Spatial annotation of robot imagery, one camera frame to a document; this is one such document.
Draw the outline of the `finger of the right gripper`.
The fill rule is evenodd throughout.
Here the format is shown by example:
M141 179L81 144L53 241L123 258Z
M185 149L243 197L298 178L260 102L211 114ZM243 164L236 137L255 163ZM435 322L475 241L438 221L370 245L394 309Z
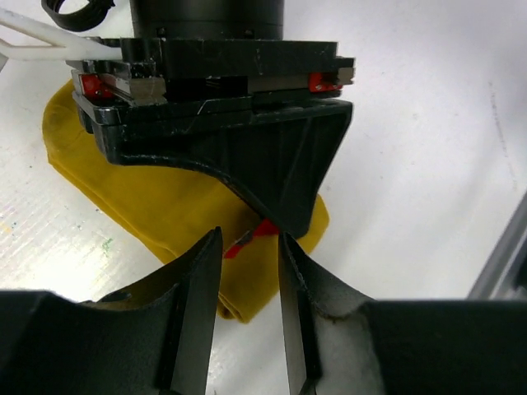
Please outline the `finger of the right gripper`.
M124 128L120 110L124 102L118 99L89 99L74 91L72 97L81 111L83 125L94 135L123 136Z
M343 100L266 109L222 100L96 106L92 132L110 163L209 175L280 230L301 237L352 112Z

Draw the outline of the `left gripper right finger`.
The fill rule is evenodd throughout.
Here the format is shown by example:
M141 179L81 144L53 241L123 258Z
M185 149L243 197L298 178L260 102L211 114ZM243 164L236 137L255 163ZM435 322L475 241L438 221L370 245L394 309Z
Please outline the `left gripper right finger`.
M292 394L523 394L526 304L374 300L278 237Z

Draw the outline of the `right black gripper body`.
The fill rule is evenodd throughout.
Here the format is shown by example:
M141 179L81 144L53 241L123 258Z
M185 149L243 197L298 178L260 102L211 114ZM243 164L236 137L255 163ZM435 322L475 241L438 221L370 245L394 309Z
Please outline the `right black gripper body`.
M339 91L354 58L335 42L283 38L282 1L132 1L132 38L103 39L118 60L71 61L86 97L130 105L259 92Z

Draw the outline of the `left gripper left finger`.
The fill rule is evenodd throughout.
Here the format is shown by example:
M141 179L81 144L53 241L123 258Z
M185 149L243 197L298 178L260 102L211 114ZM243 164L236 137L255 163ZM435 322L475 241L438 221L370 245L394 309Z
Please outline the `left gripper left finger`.
M222 232L98 301L44 290L1 294L4 394L202 394Z

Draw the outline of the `yellow cartoon sock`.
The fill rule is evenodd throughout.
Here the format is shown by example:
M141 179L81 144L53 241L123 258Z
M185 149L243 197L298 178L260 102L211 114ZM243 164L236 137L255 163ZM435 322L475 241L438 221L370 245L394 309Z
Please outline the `yellow cartoon sock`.
M68 81L45 106L42 134L49 163L164 264L221 227L217 313L248 323L278 292L277 228L205 174L108 163L81 126L73 92Z

